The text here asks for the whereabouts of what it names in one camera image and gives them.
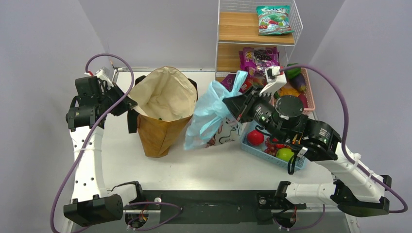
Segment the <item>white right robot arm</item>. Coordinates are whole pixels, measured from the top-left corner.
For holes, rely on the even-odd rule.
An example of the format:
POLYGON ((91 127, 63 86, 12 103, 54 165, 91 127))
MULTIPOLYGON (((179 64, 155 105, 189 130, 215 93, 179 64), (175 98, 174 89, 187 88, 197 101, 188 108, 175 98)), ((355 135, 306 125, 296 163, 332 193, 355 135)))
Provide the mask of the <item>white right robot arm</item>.
POLYGON ((389 200, 384 196, 392 179, 388 175, 365 173, 361 156, 342 144, 340 135, 327 123, 309 119, 304 104, 295 96, 279 97, 271 104, 255 90, 223 99, 229 112, 240 123, 255 122, 269 141, 290 147, 294 155, 288 172, 294 172, 298 158, 304 157, 326 168, 334 181, 301 184, 282 181, 268 196, 263 208, 289 209, 296 205, 324 204, 336 206, 356 217, 382 216, 389 213, 389 200))

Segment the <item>orange cloth tote bag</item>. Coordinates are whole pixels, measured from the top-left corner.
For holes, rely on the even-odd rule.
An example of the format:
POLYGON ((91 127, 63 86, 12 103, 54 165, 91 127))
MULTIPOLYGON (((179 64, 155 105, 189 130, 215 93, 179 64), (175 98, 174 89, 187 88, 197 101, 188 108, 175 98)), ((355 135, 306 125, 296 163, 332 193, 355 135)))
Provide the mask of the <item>orange cloth tote bag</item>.
POLYGON ((192 118, 197 83, 174 67, 161 67, 137 78, 128 96, 137 102, 127 114, 128 132, 138 133, 145 156, 166 156, 192 118))

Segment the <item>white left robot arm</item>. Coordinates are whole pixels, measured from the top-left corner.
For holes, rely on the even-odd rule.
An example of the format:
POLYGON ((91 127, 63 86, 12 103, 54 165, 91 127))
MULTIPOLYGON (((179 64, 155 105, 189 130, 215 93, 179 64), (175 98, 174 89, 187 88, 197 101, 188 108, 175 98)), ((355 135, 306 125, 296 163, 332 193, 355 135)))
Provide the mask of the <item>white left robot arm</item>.
POLYGON ((136 102, 107 78, 90 76, 75 80, 77 95, 66 114, 76 162, 74 189, 64 216, 89 227, 122 218, 126 204, 134 209, 144 205, 145 195, 138 182, 121 184, 108 191, 103 179, 102 140, 106 110, 114 116, 136 106, 136 102))

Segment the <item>light blue plastic grocery bag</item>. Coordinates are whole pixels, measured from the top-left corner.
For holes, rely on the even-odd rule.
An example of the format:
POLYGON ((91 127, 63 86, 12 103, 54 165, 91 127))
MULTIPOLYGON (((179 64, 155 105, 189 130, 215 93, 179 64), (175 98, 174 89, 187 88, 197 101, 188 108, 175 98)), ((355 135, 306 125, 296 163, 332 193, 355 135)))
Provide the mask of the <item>light blue plastic grocery bag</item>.
POLYGON ((223 99, 241 94, 247 72, 237 71, 232 90, 212 81, 196 103, 191 124, 185 134, 184 149, 196 150, 238 141, 242 125, 229 112, 223 99))

